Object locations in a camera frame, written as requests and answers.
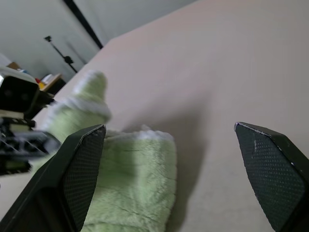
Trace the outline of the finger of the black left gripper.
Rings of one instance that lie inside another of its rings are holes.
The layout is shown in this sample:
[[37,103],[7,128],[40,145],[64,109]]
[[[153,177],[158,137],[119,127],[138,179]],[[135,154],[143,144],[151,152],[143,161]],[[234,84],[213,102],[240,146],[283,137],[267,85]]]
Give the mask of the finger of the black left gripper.
[[45,157],[61,146],[56,137],[45,131],[27,132],[24,139],[24,152],[29,159]]

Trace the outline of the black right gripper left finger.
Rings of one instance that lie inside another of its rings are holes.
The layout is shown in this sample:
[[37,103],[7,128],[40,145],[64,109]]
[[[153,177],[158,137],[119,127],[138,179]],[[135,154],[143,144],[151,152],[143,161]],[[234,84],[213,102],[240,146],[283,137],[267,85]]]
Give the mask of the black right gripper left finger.
[[0,221],[0,232],[80,232],[96,188],[105,134],[104,125],[95,125],[68,136]]

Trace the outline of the green towel with white trim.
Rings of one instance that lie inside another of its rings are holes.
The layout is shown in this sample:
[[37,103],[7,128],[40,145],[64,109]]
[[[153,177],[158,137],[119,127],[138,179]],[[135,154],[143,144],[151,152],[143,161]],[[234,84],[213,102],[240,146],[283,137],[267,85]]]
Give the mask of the green towel with white trim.
[[[69,96],[50,107],[43,130],[64,142],[80,129],[108,123],[106,87],[102,72],[86,72]],[[165,232],[176,182],[177,152],[170,134],[147,126],[108,130],[81,232]]]

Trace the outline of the black tripod stand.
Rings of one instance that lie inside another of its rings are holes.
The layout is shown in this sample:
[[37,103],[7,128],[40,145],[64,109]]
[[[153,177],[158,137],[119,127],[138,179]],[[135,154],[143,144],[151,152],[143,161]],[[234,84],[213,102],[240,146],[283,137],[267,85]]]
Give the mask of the black tripod stand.
[[53,44],[52,37],[46,36],[44,39],[55,49],[55,51],[63,58],[64,62],[75,72],[77,73],[77,70],[73,67],[74,61],[70,56],[63,55],[60,50]]

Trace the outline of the wooden desk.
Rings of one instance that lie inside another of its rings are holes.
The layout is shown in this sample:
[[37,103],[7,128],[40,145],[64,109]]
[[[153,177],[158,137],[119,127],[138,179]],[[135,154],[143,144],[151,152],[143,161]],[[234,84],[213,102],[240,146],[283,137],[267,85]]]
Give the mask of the wooden desk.
[[52,95],[56,95],[65,85],[66,82],[60,73],[56,75],[49,74],[39,82],[40,90]]

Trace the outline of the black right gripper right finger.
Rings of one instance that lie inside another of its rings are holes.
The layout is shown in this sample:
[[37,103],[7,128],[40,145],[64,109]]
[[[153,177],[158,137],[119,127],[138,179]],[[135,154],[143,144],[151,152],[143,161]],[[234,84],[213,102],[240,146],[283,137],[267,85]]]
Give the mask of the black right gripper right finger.
[[254,194],[275,232],[309,232],[309,159],[284,134],[237,122]]

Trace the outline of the dark wall strip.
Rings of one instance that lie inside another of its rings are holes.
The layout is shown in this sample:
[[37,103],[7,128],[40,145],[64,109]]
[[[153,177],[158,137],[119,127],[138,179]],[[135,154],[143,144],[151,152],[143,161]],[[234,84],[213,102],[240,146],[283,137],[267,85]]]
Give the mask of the dark wall strip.
[[79,9],[79,7],[76,5],[74,0],[62,0],[65,5],[68,7],[68,9],[71,11],[71,13],[75,16],[75,18],[78,20],[78,22],[82,25],[82,27],[85,29],[87,34],[90,36],[90,38],[95,42],[97,47],[99,49],[102,49],[104,46],[100,42],[99,38],[93,31],[92,27],[88,23],[87,19]]

